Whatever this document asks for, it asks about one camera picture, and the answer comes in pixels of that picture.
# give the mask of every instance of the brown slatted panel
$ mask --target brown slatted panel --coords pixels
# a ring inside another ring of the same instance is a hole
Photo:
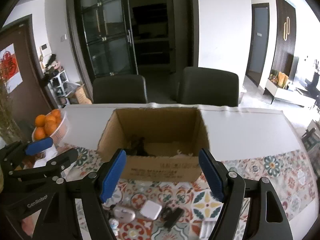
[[[277,4],[277,38],[276,38],[276,50],[273,58],[272,69],[281,71],[289,76],[294,47],[296,44],[296,10],[293,6],[287,3],[285,0],[276,0]],[[288,35],[287,41],[283,39],[284,22],[287,21],[287,16],[290,18],[291,30]]]

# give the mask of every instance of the patterned tablecloth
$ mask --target patterned tablecloth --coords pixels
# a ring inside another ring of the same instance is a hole
[[[70,175],[78,174],[82,178],[90,171],[99,169],[102,161],[94,150],[75,148],[79,152],[79,157]],[[310,161],[307,154],[300,150],[255,159],[223,161],[223,163],[229,171],[236,171],[243,178],[258,180],[262,176],[268,177],[289,221],[316,197],[317,188]],[[147,199],[162,206],[169,202],[172,208],[183,208],[184,215],[170,232],[163,227],[164,222],[161,218],[150,221],[137,216],[133,222],[119,225],[119,239],[198,239],[202,220],[209,217],[217,218],[222,207],[222,203],[212,197],[203,174],[193,183],[120,179],[112,198],[108,199],[103,207],[107,209],[110,205],[121,202],[122,205],[139,210]],[[81,201],[77,200],[76,203],[80,227],[88,230]],[[242,239],[248,210],[249,199],[244,199],[235,240]]]

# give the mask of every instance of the white tabletop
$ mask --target white tabletop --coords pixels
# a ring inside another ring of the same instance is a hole
[[[63,142],[96,150],[101,134],[116,108],[173,107],[182,105],[103,104],[69,105],[70,129]],[[210,151],[217,160],[277,155],[303,145],[282,111],[227,106],[195,106],[207,127]],[[294,240],[301,240],[318,216],[318,198],[290,221]]]

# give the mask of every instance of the chair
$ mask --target chair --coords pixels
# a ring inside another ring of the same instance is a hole
[[[94,104],[146,104],[146,81],[140,75],[116,75],[96,78],[93,82]]]
[[[202,67],[182,72],[178,103],[185,105],[238,106],[239,78],[235,73]]]

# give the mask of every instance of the poster on door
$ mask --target poster on door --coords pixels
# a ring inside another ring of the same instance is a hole
[[[1,76],[7,82],[7,91],[11,93],[22,83],[13,44],[0,51],[0,68]]]

